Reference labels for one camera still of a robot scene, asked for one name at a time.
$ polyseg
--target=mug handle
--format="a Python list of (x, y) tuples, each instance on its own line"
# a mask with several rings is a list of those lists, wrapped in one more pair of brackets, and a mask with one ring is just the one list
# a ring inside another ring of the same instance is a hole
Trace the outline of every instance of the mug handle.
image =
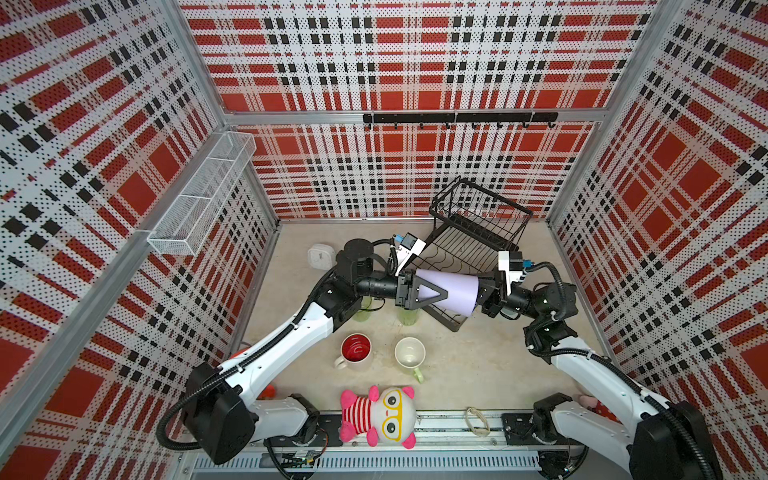
[(424, 375), (422, 375), (422, 371), (419, 370), (419, 367), (413, 369), (413, 376), (416, 378), (416, 380), (419, 381), (419, 383), (424, 383)]

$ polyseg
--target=black hook rack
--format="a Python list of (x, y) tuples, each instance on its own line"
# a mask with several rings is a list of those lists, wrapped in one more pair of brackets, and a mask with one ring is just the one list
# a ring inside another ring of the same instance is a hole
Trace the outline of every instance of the black hook rack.
[(521, 124), (523, 128), (528, 128), (531, 124), (546, 123), (549, 128), (554, 128), (554, 123), (558, 119), (556, 111), (515, 111), (515, 112), (477, 112), (477, 113), (425, 113), (425, 114), (363, 114), (362, 121), (365, 124), (394, 124), (395, 129), (399, 124), (418, 124), (419, 129), (424, 128), (424, 124), (445, 124), (445, 129), (450, 130), (451, 124), (472, 124), (473, 129), (477, 129), (480, 124), (496, 124), (498, 128), (502, 124)]

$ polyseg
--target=beige floor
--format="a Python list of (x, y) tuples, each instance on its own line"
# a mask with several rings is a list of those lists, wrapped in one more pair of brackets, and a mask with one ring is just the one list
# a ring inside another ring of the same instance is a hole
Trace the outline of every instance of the beige floor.
[[(425, 238), (432, 223), (300, 224), (283, 226), (266, 279), (253, 310), (244, 340), (255, 343), (299, 309), (312, 286), (323, 274), (309, 266), (306, 252), (313, 243), (327, 243), (336, 251), (347, 240), (377, 240), (393, 233), (407, 232)], [(550, 261), (564, 280), (568, 272), (544, 223), (528, 225), (520, 242), (526, 259)], [(386, 255), (386, 248), (381, 254)], [(538, 271), (525, 281), (533, 286), (547, 280), (546, 271)], [(594, 330), (578, 305), (580, 313), (568, 325), (598, 352)], [(570, 377), (543, 360), (528, 354), (523, 347), (522, 328), (530, 323), (525, 317), (510, 321), (500, 316), (490, 319), (475, 310), (457, 332), (451, 332), (428, 314), (421, 312), (414, 326), (403, 326), (396, 319), (391, 300), (371, 318), (359, 323), (347, 322), (329, 338), (307, 350), (273, 381), (279, 396), (301, 393), (320, 410), (339, 409), (344, 389), (365, 394), (373, 384), (380, 386), (413, 385), (417, 409), (530, 409), (533, 402), (555, 392), (576, 393)], [(333, 361), (339, 345), (350, 333), (361, 332), (373, 343), (374, 359), (366, 372), (337, 371)], [(395, 362), (393, 350), (403, 337), (415, 336), (427, 349), (422, 367), (425, 382), (419, 385)]]

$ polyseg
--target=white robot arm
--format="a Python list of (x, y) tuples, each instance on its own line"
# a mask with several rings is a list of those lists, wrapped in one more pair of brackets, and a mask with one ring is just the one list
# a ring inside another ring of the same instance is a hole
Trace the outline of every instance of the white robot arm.
[[(300, 396), (257, 401), (277, 374), (315, 343), (336, 331), (360, 308), (363, 295), (391, 298), (414, 310), (446, 300), (448, 290), (403, 270), (425, 244), (410, 233), (404, 238), (349, 241), (337, 264), (316, 284), (298, 312), (270, 335), (218, 369), (204, 363), (187, 380), (187, 395), (158, 423), (158, 441), (169, 449), (203, 448), (214, 463), (226, 462), (248, 442), (273, 436), (314, 433), (310, 413), (316, 410)], [(388, 263), (373, 253), (376, 244), (392, 246)], [(374, 271), (373, 261), (386, 271)], [(554, 278), (544, 288), (521, 286), (525, 274), (548, 268)], [(565, 319), (576, 314), (575, 287), (563, 283), (547, 262), (532, 265), (519, 252), (500, 252), (493, 272), (477, 275), (476, 303), (493, 317), (502, 308), (535, 319), (525, 331), (525, 346), (536, 356), (567, 373), (613, 412), (621, 423), (586, 410), (561, 393), (534, 404), (535, 438), (544, 444), (559, 435), (595, 449), (634, 478), (682, 480), (722, 478), (703, 416), (686, 402), (668, 399), (629, 379), (610, 360), (592, 351)], [(437, 293), (419, 298), (419, 287)], [(178, 412), (197, 442), (167, 437), (167, 425)], [(658, 462), (665, 462), (660, 468)]]

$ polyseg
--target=perforated wall panel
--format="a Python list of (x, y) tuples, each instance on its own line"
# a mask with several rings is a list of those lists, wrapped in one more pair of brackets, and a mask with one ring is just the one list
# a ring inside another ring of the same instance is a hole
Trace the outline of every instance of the perforated wall panel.
[(457, 176), (545, 217), (592, 125), (241, 127), (279, 217), (428, 215)]
[(211, 130), (152, 2), (0, 6), (0, 396)]
[(686, 2), (557, 232), (622, 368), (768, 465), (768, 5)]
[(232, 111), (602, 107), (655, 0), (181, 0)]
[(269, 234), (239, 180), (199, 255), (151, 254), (0, 478), (164, 478), (178, 454), (157, 444), (155, 424), (193, 366), (225, 358)]

